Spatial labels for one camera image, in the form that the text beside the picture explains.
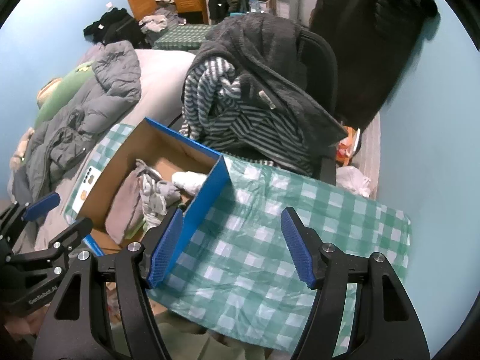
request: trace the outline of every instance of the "green checkered cloth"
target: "green checkered cloth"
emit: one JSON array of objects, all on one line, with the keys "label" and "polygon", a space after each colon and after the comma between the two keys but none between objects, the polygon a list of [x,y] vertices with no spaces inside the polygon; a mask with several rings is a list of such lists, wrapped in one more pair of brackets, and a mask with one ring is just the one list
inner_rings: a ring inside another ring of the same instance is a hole
[{"label": "green checkered cloth", "polygon": [[[411,227],[403,212],[282,169],[225,159],[231,184],[152,299],[208,329],[292,353],[315,292],[299,280],[282,236],[280,213],[289,206],[323,242],[363,257],[380,251],[405,277]],[[349,285],[335,354],[349,343],[355,290]]]},{"label": "green checkered cloth", "polygon": [[213,26],[208,24],[178,25],[166,31],[154,43],[155,50],[196,50],[205,39],[205,35]]},{"label": "green checkered cloth", "polygon": [[134,130],[135,126],[128,124],[120,123],[114,125],[110,131],[105,135],[105,137],[100,141],[95,149],[95,152],[92,155],[92,158],[88,162],[87,166],[83,168],[83,172],[79,175],[75,187],[73,188],[70,198],[65,206],[65,211],[63,212],[63,217],[69,225],[75,222],[75,219],[78,215],[78,212],[75,212],[72,208],[74,204],[75,197],[77,196],[78,190],[82,184],[83,179],[86,176],[88,168],[94,167],[98,170],[105,169],[106,165],[109,163],[110,159],[117,152],[120,145],[126,140],[130,133]]}]

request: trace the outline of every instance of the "open box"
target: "open box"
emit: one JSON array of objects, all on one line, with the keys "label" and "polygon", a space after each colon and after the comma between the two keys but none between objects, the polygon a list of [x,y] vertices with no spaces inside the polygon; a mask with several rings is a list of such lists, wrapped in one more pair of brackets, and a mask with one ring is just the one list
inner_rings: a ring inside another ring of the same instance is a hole
[{"label": "open box", "polygon": [[169,271],[185,249],[191,236],[205,218],[213,202],[219,196],[229,173],[223,156],[197,142],[183,137],[151,119],[144,119],[118,148],[105,169],[95,178],[91,190],[81,206],[78,217],[92,219],[94,228],[91,236],[105,254],[118,252],[130,242],[139,240],[141,231],[131,239],[117,245],[105,231],[105,218],[111,202],[122,181],[135,168],[136,159],[142,159],[155,168],[164,180],[171,181],[177,171],[192,171],[208,177],[195,198],[182,192],[182,201],[191,200],[184,212],[183,228],[172,255]]}]

